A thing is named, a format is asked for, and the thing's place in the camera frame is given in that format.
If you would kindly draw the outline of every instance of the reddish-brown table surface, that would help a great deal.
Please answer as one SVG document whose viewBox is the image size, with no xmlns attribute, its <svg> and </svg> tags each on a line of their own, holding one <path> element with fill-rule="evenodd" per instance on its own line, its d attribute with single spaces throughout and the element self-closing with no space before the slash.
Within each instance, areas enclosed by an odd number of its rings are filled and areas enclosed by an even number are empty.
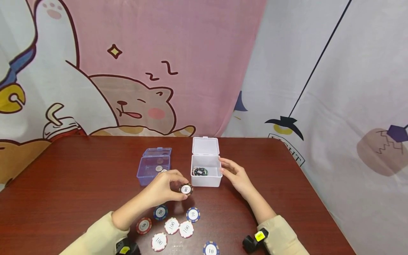
<svg viewBox="0 0 408 255">
<path fill-rule="evenodd" d="M 310 254 L 354 254 L 285 145 L 270 138 L 219 138 L 220 155 L 242 165 L 258 191 L 297 233 Z M 192 138 L 70 136 L 52 143 L 0 192 L 0 254 L 58 254 L 96 220 L 138 194 L 136 178 L 146 148 L 172 147 L 171 166 L 190 179 Z M 242 240 L 256 231 L 247 203 L 226 177 L 219 188 L 195 187 L 183 203 L 168 202 L 184 221 L 200 209 L 194 234 L 169 236 L 160 254 L 202 254 L 215 241 L 221 255 L 246 254 Z M 143 216 L 153 219 L 152 210 Z M 153 220 L 149 233 L 131 237 L 141 252 L 156 254 L 151 238 L 164 232 Z M 264 248 L 254 254 L 266 253 Z"/>
</svg>

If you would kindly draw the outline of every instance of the left hand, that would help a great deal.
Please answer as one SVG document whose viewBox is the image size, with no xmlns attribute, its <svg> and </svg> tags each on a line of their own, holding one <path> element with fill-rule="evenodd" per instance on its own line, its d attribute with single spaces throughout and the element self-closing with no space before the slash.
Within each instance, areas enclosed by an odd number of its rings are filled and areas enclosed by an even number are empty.
<svg viewBox="0 0 408 255">
<path fill-rule="evenodd" d="M 187 195 L 172 191 L 170 184 L 180 186 L 186 183 L 188 180 L 178 170 L 169 170 L 159 173 L 140 195 L 148 199 L 149 207 L 159 206 L 167 201 L 182 201 L 187 199 Z"/>
</svg>

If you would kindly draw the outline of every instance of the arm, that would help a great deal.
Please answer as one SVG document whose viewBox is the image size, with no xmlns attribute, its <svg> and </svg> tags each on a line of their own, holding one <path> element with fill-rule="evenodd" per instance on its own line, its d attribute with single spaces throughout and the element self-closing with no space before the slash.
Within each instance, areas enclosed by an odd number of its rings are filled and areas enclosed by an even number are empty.
<svg viewBox="0 0 408 255">
<path fill-rule="evenodd" d="M 258 230 L 265 228 L 269 236 L 264 240 L 273 255 L 309 255 L 293 229 L 284 218 L 277 215 L 267 201 L 252 185 L 245 169 L 225 158 L 220 158 L 221 172 L 248 202 L 258 222 Z"/>
<path fill-rule="evenodd" d="M 170 189 L 170 184 L 174 182 L 184 184 L 188 180 L 178 170 L 159 173 L 137 196 L 95 222 L 60 255 L 114 255 L 116 244 L 127 237 L 130 225 L 145 210 L 170 200 L 187 199 L 187 195 Z"/>
</svg>

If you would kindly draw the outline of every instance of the white box lid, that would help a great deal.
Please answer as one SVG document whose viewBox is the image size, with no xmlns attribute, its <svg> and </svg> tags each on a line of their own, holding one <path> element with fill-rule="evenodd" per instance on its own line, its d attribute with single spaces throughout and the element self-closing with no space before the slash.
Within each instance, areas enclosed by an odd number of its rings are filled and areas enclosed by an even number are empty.
<svg viewBox="0 0 408 255">
<path fill-rule="evenodd" d="M 193 137 L 193 154 L 219 155 L 220 147 L 215 137 Z"/>
</svg>

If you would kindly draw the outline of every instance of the blue box lid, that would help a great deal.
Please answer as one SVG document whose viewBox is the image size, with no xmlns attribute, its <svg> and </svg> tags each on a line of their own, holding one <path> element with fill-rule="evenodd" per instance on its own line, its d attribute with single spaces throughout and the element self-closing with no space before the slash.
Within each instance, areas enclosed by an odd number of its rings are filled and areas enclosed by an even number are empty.
<svg viewBox="0 0 408 255">
<path fill-rule="evenodd" d="M 170 156 L 171 148 L 148 148 L 144 151 L 143 157 L 161 157 L 161 156 Z"/>
</svg>

